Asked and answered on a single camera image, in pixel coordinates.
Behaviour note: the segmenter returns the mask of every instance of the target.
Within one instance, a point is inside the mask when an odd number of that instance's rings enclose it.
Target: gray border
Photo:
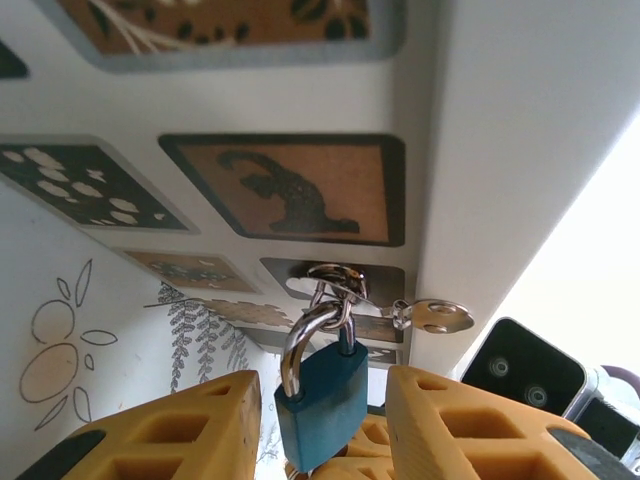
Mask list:
[[[78,53],[111,73],[356,63],[395,55],[406,36],[406,0],[369,0],[371,38],[242,48],[197,48],[191,52],[103,56],[54,0],[33,0]]]
[[[26,188],[17,184],[10,178],[0,175],[0,182],[6,184],[10,188],[20,192],[30,200],[36,202],[48,212],[53,213],[56,217],[61,218],[65,222],[73,225],[79,230],[86,233],[92,230],[104,230],[111,232],[146,232],[146,233],[173,233],[178,235],[199,235],[201,232],[196,225],[191,222],[186,215],[184,215],[178,208],[167,199],[160,190],[158,190],[147,178],[136,170],[114,147],[105,142],[101,138],[93,135],[0,135],[0,145],[4,143],[28,143],[30,145],[87,145],[96,146],[101,148],[111,159],[122,168],[128,175],[131,176],[136,182],[140,184],[142,188],[149,192],[149,195],[154,197],[160,204],[171,212],[186,228],[187,230],[173,230],[166,228],[142,228],[142,227],[120,227],[113,226],[100,226],[100,225],[84,225],[68,217],[58,209],[52,207],[42,198],[36,194],[30,192]]]
[[[262,290],[260,290],[258,287],[256,287],[254,285],[253,282],[249,281],[246,276],[240,271],[240,269],[238,267],[236,267],[236,265],[229,260],[229,258],[226,255],[221,255],[221,254],[217,254],[217,253],[198,253],[198,252],[179,252],[176,250],[156,250],[156,249],[148,249],[148,248],[128,248],[128,247],[110,247],[111,251],[115,252],[116,254],[118,254],[120,257],[128,260],[130,263],[132,263],[133,265],[136,265],[137,267],[140,267],[142,270],[150,273],[151,275],[153,275],[154,277],[156,277],[158,280],[160,280],[163,283],[166,283],[167,285],[171,285],[173,288],[175,288],[176,290],[182,292],[183,290],[207,290],[207,291],[212,291],[212,292],[229,292],[229,293],[233,293],[233,294],[241,294],[241,295],[255,295],[255,296],[264,296],[264,293],[262,292]],[[171,282],[170,280],[167,280],[166,278],[164,278],[162,275],[160,275],[158,272],[156,272],[155,270],[153,270],[152,268],[147,267],[144,263],[138,261],[138,259],[133,258],[132,256],[128,255],[127,252],[138,252],[138,253],[157,253],[159,255],[182,255],[185,257],[211,257],[211,258],[219,258],[220,260],[222,260],[223,262],[225,262],[227,264],[227,266],[231,269],[232,272],[234,272],[238,278],[240,280],[242,280],[244,283],[246,283],[247,285],[249,285],[249,287],[253,288],[253,292],[241,292],[239,290],[225,290],[223,288],[205,288],[205,287],[185,287],[185,286],[179,286],[179,285],[175,285],[173,282]]]

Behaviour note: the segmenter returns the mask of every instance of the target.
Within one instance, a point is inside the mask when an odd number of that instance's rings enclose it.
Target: padlock shackle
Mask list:
[[[304,313],[287,335],[280,362],[282,387],[287,397],[295,400],[302,395],[300,391],[300,363],[302,362],[302,353],[311,336],[322,325],[339,317],[341,312],[341,302],[320,303]]]

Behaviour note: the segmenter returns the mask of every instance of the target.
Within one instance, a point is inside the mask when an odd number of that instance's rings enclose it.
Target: padlock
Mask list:
[[[313,333],[329,324],[340,328],[338,342],[301,363]],[[367,415],[367,355],[355,339],[349,299],[318,303],[287,336],[275,400],[285,456],[299,472],[338,453]]]

